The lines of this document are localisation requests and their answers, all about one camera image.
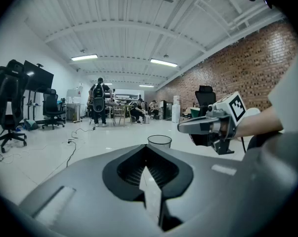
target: person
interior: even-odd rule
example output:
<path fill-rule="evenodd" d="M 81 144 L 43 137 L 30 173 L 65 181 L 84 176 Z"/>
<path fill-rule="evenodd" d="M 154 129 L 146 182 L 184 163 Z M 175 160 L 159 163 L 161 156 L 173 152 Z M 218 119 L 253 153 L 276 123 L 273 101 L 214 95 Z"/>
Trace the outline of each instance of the person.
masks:
<path fill-rule="evenodd" d="M 153 100 L 149 104 L 149 111 L 150 111 L 150 113 L 153 113 L 155 116 L 159 115 L 159 108 L 158 108 L 156 100 Z"/>
<path fill-rule="evenodd" d="M 104 92 L 106 92 L 106 91 L 109 92 L 109 94 L 110 94 L 110 100 L 113 101 L 113 95 L 112 95 L 113 94 L 113 91 L 107 85 L 104 84 L 103 78 L 101 78 L 101 77 L 98 78 L 97 83 L 100 84 L 103 87 Z M 89 93 L 89 97 L 88 97 L 88 101 L 87 102 L 90 102 L 91 99 L 93 99 L 92 93 L 93 93 L 93 90 L 94 90 L 95 87 L 96 87 L 96 85 L 93 84 L 93 86 L 90 88 L 90 90 L 88 92 Z M 103 98 L 104 98 L 104 108 L 100 112 L 100 115 L 101 115 L 102 127 L 106 127 L 107 125 L 106 125 L 106 115 L 105 115 L 105 94 L 104 94 L 104 97 Z M 99 127 L 99 124 L 98 124 L 98 113 L 96 111 L 94 111 L 93 107 L 91 108 L 91 111 L 92 111 L 92 114 L 91 115 L 92 115 L 92 117 L 94 117 L 95 126 L 96 127 Z"/>
<path fill-rule="evenodd" d="M 138 101 L 130 103 L 131 105 L 130 114 L 131 116 L 135 117 L 135 120 L 138 124 L 141 124 L 139 120 L 140 116 L 142 117 L 142 121 L 144 121 L 145 111 L 141 107 L 142 101 L 143 101 L 142 98 L 139 98 Z"/>

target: white floor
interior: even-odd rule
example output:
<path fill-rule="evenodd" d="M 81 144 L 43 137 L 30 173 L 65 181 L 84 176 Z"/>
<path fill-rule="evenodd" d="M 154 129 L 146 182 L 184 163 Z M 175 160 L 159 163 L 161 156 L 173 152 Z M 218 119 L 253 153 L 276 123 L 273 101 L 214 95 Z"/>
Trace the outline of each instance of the white floor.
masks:
<path fill-rule="evenodd" d="M 150 124 L 131 124 L 129 119 L 126 119 L 123 127 L 113 126 L 108 118 L 107 124 L 107 127 L 98 127 L 95 131 L 77 132 L 77 149 L 69 165 L 119 148 L 147 144 L 147 138 L 155 134 L 171 137 L 171 148 L 192 154 L 234 160 L 242 160 L 244 156 L 242 144 L 237 140 L 230 142 L 230 149 L 235 151 L 230 155 L 218 156 L 211 147 L 197 147 L 187 134 L 178 132 L 177 124 L 171 121 L 151 120 Z M 24 147 L 22 142 L 14 140 L 5 146 L 6 158 L 0 162 L 0 194 L 19 204 L 34 188 L 66 167 L 66 161 L 75 146 L 73 143 L 67 144 L 71 132 L 78 128 L 87 130 L 92 127 L 85 118 L 81 123 L 68 122 L 64 128 L 58 126 L 54 130 L 51 126 L 30 132 L 22 130 L 28 137 L 27 146 Z M 148 171 L 144 171 L 143 179 L 144 182 L 141 181 L 140 185 L 143 190 L 154 182 Z"/>

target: fluorescent light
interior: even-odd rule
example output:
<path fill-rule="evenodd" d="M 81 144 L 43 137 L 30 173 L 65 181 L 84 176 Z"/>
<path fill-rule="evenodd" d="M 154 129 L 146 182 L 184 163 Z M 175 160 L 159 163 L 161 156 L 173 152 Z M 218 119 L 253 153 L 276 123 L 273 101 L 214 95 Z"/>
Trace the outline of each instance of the fluorescent light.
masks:
<path fill-rule="evenodd" d="M 171 66 L 171 67 L 177 67 L 177 64 L 171 63 L 171 62 L 166 62 L 166 61 L 159 61 L 159 60 L 151 59 L 151 62 L 162 64 L 162 65 L 167 65 L 167 66 Z"/>
<path fill-rule="evenodd" d="M 80 60 L 86 60 L 86 59 L 95 59 L 98 58 L 97 54 L 91 54 L 91 55 L 84 55 L 79 57 L 73 57 L 71 58 L 72 61 L 80 61 Z"/>

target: sleeve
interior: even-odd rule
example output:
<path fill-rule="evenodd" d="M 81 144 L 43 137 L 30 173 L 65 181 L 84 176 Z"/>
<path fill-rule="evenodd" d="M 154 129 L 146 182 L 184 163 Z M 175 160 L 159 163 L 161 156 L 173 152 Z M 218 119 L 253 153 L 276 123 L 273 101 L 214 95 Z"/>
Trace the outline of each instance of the sleeve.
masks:
<path fill-rule="evenodd" d="M 298 55 L 268 95 L 286 132 L 298 132 Z"/>
<path fill-rule="evenodd" d="M 108 90 L 110 90 L 110 87 L 108 87 L 108 85 L 103 85 L 103 89 L 104 89 L 104 91 L 108 91 Z"/>

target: computer monitor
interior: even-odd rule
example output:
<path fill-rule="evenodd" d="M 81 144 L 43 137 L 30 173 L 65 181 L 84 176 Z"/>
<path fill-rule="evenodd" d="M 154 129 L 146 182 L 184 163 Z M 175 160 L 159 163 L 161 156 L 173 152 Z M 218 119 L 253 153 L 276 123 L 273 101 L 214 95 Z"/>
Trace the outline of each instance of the computer monitor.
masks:
<path fill-rule="evenodd" d="M 51 88 L 53 81 L 53 74 L 48 71 L 25 61 L 25 73 L 29 75 L 29 81 L 26 86 L 27 90 L 44 93 L 47 88 Z"/>

